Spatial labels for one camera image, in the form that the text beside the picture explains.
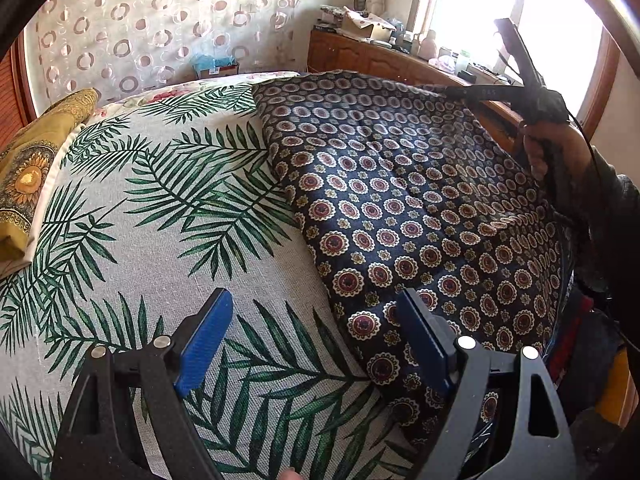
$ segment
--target yellow pillow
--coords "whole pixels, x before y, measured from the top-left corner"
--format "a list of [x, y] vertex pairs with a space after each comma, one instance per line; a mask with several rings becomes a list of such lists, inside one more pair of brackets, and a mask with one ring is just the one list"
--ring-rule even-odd
[[56, 153], [98, 101], [94, 89], [60, 100], [25, 126], [0, 153], [0, 261], [20, 260], [42, 186]]

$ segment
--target blue gripper pad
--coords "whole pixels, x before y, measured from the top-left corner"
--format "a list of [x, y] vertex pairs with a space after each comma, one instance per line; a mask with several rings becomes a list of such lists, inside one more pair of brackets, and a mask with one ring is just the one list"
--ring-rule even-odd
[[174, 382], [174, 389], [181, 399], [202, 384], [226, 329], [231, 324], [233, 311], [233, 297], [228, 290], [224, 290], [180, 354], [180, 372]]

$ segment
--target silver screw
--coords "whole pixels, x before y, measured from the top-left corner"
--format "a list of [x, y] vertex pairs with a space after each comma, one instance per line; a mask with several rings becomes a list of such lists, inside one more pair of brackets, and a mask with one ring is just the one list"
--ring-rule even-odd
[[171, 338], [167, 335], [159, 335], [154, 339], [156, 348], [167, 348], [171, 344]]
[[533, 348], [533, 346], [525, 346], [522, 349], [522, 355], [524, 355], [524, 357], [526, 357], [527, 359], [531, 359], [533, 361], [533, 359], [538, 358], [538, 351]]
[[101, 357], [104, 357], [106, 353], [107, 349], [104, 346], [97, 346], [91, 350], [91, 357], [94, 359], [100, 359]]
[[465, 350], [471, 350], [476, 347], [476, 340], [471, 336], [462, 335], [458, 338], [458, 345]]

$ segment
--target brown circle pattern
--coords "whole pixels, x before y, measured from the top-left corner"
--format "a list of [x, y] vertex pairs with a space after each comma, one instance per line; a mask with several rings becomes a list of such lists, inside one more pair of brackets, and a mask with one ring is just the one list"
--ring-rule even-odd
[[[486, 348], [548, 344], [568, 282], [563, 230], [465, 105], [352, 72], [274, 80], [254, 97], [338, 326], [412, 442], [443, 400], [412, 379], [399, 291]], [[496, 404], [489, 392], [482, 424]]]

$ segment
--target window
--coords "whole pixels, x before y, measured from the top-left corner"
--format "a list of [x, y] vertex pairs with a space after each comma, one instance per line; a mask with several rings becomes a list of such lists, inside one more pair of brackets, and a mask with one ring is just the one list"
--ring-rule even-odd
[[[473, 62], [515, 76], [497, 53], [494, 19], [505, 17], [518, 25], [547, 86], [559, 91], [569, 110], [578, 114], [602, 33], [602, 23], [584, 0], [421, 0], [414, 27], [435, 30], [438, 46], [467, 50]], [[510, 64], [517, 69], [513, 59]]]

